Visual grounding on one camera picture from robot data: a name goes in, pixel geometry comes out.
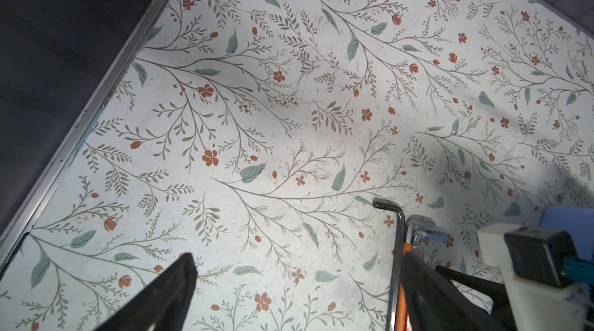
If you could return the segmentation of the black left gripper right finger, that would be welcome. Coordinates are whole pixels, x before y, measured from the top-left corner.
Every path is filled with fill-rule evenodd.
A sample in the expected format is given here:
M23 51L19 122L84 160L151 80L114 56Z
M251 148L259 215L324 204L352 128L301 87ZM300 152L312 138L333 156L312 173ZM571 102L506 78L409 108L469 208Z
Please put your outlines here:
M506 330L417 255L404 255L401 272L412 329Z

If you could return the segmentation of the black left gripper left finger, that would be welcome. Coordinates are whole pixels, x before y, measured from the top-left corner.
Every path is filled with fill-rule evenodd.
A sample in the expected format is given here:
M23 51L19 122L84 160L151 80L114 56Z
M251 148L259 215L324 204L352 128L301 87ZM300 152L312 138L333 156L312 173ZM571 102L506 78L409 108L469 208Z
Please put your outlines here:
M193 255L181 255L99 330L181 330L196 288Z

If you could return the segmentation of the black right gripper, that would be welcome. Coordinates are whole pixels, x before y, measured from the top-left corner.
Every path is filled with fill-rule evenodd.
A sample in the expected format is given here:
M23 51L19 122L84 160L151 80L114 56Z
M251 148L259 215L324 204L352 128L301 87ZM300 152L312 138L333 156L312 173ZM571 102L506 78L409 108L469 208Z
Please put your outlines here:
M517 330L510 301L503 284L466 275L441 265L436 266L436 271L451 282L457 282L489 297L493 301L490 316L504 329Z

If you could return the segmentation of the red handled pliers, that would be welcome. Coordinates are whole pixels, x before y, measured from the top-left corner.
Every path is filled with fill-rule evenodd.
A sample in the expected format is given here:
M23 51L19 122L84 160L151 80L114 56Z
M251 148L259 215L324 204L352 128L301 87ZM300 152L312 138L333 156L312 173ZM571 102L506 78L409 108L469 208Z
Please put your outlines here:
M408 252L422 255L422 243L424 241L447 241L448 234L436 225L436 222L422 215L412 215L405 223L405 236L401 245L401 256ZM405 302L405 293L402 287L402 276L398 277L398 291L396 292L396 308L394 311L393 330L411 330L408 326L408 312Z

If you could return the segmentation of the white and blue tool box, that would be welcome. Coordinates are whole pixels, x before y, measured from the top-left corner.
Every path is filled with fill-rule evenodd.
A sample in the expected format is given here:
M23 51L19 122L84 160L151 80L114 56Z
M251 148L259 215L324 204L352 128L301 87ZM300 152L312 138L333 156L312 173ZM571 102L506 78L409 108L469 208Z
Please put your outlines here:
M547 207L540 227L567 231L573 239L578 256L593 260L593 209L578 207Z

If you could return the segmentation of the floral table mat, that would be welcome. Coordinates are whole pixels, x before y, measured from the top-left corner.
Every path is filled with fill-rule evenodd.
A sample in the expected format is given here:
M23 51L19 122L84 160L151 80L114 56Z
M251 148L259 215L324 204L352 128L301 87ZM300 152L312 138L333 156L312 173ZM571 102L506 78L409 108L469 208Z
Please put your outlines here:
M180 255L187 330L382 330L394 214L593 206L593 40L537 0L168 0L1 281L4 330L93 330Z

